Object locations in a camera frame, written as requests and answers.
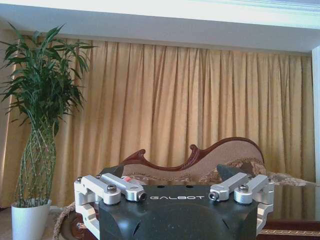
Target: white ceiling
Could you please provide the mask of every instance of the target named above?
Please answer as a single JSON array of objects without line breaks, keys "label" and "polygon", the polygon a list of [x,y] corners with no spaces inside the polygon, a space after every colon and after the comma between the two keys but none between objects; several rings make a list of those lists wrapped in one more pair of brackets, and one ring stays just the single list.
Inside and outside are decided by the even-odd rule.
[{"label": "white ceiling", "polygon": [[[75,5],[61,5],[67,9],[57,9],[53,7],[58,7],[54,4],[59,1],[52,1],[54,4],[41,0],[10,1],[31,5],[23,6],[1,4],[9,1],[0,0],[0,22],[3,28],[8,27],[5,22],[11,22],[27,32],[45,32],[66,24],[62,34],[87,39],[303,53],[320,46],[320,0],[175,0],[180,10],[172,9],[174,4],[169,8],[166,4],[173,1],[167,0],[148,1],[163,3],[162,9],[154,4],[139,8],[144,0],[133,1],[136,4],[131,8],[121,8],[125,0],[114,1],[117,5],[112,6],[99,6],[93,4],[95,1],[86,1],[90,4],[88,8],[78,1]],[[190,4],[192,9],[183,7]]]}]

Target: metal bracket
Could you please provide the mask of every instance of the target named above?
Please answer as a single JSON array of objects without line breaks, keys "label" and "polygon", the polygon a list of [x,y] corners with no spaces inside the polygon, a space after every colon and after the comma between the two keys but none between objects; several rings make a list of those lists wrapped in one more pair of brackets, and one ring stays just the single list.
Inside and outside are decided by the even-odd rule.
[{"label": "metal bracket", "polygon": [[225,201],[229,199],[229,194],[239,185],[249,181],[248,175],[242,172],[228,178],[222,183],[214,184],[210,187],[209,199],[213,201]]},{"label": "metal bracket", "polygon": [[244,187],[234,190],[234,200],[239,204],[258,202],[256,234],[258,235],[266,225],[267,215],[274,210],[275,183],[269,182],[265,175],[257,175]]},{"label": "metal bracket", "polygon": [[147,197],[142,185],[132,184],[111,173],[97,177],[87,175],[79,177],[74,182],[75,211],[82,215],[84,225],[98,240],[100,239],[99,221],[95,209],[89,203],[103,200],[107,205],[118,204],[121,193],[127,200],[133,202],[143,201]]},{"label": "metal bracket", "polygon": [[102,174],[100,180],[107,184],[116,185],[128,201],[139,202],[147,198],[147,194],[142,185],[132,184],[111,173]]}]

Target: white flower pot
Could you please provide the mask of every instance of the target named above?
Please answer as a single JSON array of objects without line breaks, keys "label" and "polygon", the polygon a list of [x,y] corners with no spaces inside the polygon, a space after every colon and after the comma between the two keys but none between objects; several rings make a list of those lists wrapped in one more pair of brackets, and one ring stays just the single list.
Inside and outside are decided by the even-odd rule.
[{"label": "white flower pot", "polygon": [[35,207],[11,206],[13,240],[41,240],[44,234],[51,200]]}]

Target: curtain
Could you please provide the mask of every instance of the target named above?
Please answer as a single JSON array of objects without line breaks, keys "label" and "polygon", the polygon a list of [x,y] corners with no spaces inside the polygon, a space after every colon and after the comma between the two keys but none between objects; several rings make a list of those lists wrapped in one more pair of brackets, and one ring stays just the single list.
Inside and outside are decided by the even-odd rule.
[{"label": "curtain", "polygon": [[[139,149],[160,166],[189,145],[232,136],[261,148],[266,168],[315,180],[311,57],[92,41],[81,111],[61,121],[51,199],[74,199],[77,176],[96,175]],[[9,118],[15,119],[17,112]],[[8,127],[2,206],[13,202],[27,124]]]}]

